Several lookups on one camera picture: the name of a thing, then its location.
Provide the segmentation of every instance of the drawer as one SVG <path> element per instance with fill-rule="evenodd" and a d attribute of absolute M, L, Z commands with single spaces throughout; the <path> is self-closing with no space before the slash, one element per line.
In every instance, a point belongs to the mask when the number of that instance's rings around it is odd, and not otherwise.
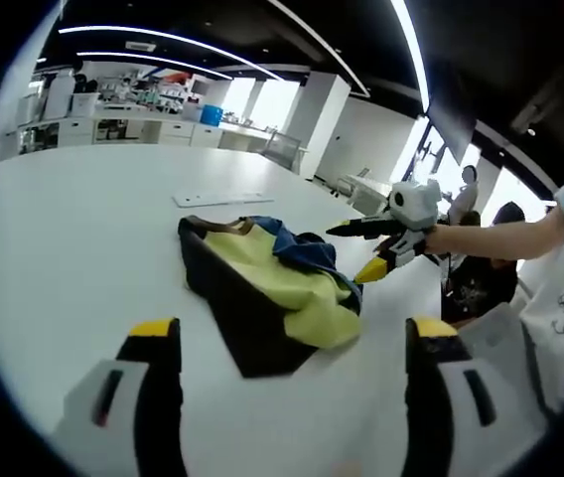
<path fill-rule="evenodd" d="M 190 122 L 165 121 L 161 124 L 159 136 L 192 137 L 194 125 Z"/>
<path fill-rule="evenodd" d="M 92 144 L 92 133 L 59 135 L 57 147 L 85 146 Z"/>
<path fill-rule="evenodd" d="M 60 121 L 60 137 L 69 134 L 92 134 L 92 119 L 65 119 Z"/>
<path fill-rule="evenodd" d="M 217 127 L 197 125 L 192 136 L 192 146 L 218 147 L 222 138 L 222 130 Z"/>
<path fill-rule="evenodd" d="M 189 146 L 189 137 L 178 137 L 178 136 L 161 136 L 159 137 L 159 144 L 171 144 L 173 146 Z"/>

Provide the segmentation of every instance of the ceiling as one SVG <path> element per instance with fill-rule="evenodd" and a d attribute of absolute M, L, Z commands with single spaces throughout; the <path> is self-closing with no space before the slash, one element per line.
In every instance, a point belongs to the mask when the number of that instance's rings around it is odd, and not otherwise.
<path fill-rule="evenodd" d="M 370 101 L 412 116 L 421 112 L 420 101 L 412 94 L 418 89 L 417 78 L 389 0 L 281 2 L 340 52 L 370 88 Z M 520 147 L 561 185 L 564 0 L 407 0 L 406 4 L 430 89 L 434 90 L 441 72 L 452 71 L 477 118 Z M 82 25 L 146 28 L 196 39 L 257 64 L 306 65 L 337 73 L 360 92 L 333 55 L 268 0 L 70 0 L 59 27 Z M 157 49 L 150 55 L 208 69 L 236 65 L 235 60 L 199 47 L 120 32 L 53 33 L 43 56 L 49 58 L 48 65 L 68 63 L 78 51 L 125 52 L 126 41 L 155 43 Z M 277 69 L 275 73 L 288 80 L 303 80 L 306 75 Z M 242 74 L 266 78 L 249 71 Z M 527 127 L 535 136 L 525 132 Z M 499 145 L 479 133 L 474 140 L 487 154 L 497 156 Z"/>

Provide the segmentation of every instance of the person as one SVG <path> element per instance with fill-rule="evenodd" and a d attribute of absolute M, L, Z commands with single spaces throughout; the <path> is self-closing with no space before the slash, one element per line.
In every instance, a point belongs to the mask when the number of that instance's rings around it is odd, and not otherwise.
<path fill-rule="evenodd" d="M 555 198 L 557 207 L 536 223 L 438 225 L 426 237 L 426 251 L 515 261 L 560 248 L 551 272 L 520 314 L 534 346 L 545 404 L 557 411 L 564 404 L 564 187 Z"/>
<path fill-rule="evenodd" d="M 474 224 L 473 215 L 477 214 L 466 214 L 461 225 L 479 226 L 480 223 Z M 493 223 L 512 222 L 524 222 L 524 212 L 516 203 L 509 202 L 498 210 Z M 515 260 L 467 256 L 441 284 L 441 318 L 460 328 L 500 303 L 510 302 L 517 283 Z"/>
<path fill-rule="evenodd" d="M 448 220 L 451 226 L 457 226 L 461 223 L 464 214 L 471 211 L 477 203 L 479 197 L 479 175 L 477 168 L 474 166 L 466 166 L 461 175 L 465 186 L 461 188 L 461 192 L 452 199 L 452 194 L 443 197 L 451 204 L 448 210 Z"/>

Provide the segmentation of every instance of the chair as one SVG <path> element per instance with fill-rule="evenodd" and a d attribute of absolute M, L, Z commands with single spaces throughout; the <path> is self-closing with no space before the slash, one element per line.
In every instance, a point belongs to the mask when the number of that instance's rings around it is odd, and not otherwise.
<path fill-rule="evenodd" d="M 267 141 L 266 146 L 264 146 L 264 150 L 262 150 L 260 154 L 275 162 L 277 165 L 282 166 L 295 174 L 299 174 L 299 149 L 299 139 L 274 131 L 271 134 L 271 138 Z"/>
<path fill-rule="evenodd" d="M 359 171 L 357 177 L 365 177 L 368 175 L 368 172 L 370 172 L 370 169 L 364 167 L 363 169 L 361 169 L 361 171 Z M 348 189 L 343 190 L 342 185 L 347 186 Z M 339 197 L 340 194 L 344 194 L 345 196 L 350 197 L 353 195 L 353 191 L 354 191 L 354 184 L 346 177 L 340 177 L 335 185 L 335 189 L 333 189 L 333 191 L 331 192 L 331 195 L 335 197 Z"/>

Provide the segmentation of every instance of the table surface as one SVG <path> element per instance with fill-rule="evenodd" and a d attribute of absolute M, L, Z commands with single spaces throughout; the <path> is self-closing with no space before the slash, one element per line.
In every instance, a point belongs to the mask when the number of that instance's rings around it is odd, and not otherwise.
<path fill-rule="evenodd" d="M 346 178 L 347 180 L 355 183 L 358 186 L 364 187 L 371 192 L 376 192 L 383 198 L 386 198 L 392 190 L 392 186 L 390 184 L 374 181 L 372 179 L 368 179 L 367 177 L 359 177 L 349 174 L 346 176 Z"/>
<path fill-rule="evenodd" d="M 179 209 L 177 191 L 262 191 L 263 204 Z M 291 231 L 359 213 L 257 154 L 164 145 L 54 149 L 0 163 L 0 376 L 44 435 L 66 393 L 139 322 L 181 319 L 182 450 L 191 475 L 400 474 L 407 450 L 404 320 L 439 313 L 416 259 L 363 293 L 359 339 L 290 377 L 245 380 L 185 287 L 179 219 L 269 215 Z M 354 275 L 375 241 L 328 238 Z"/>

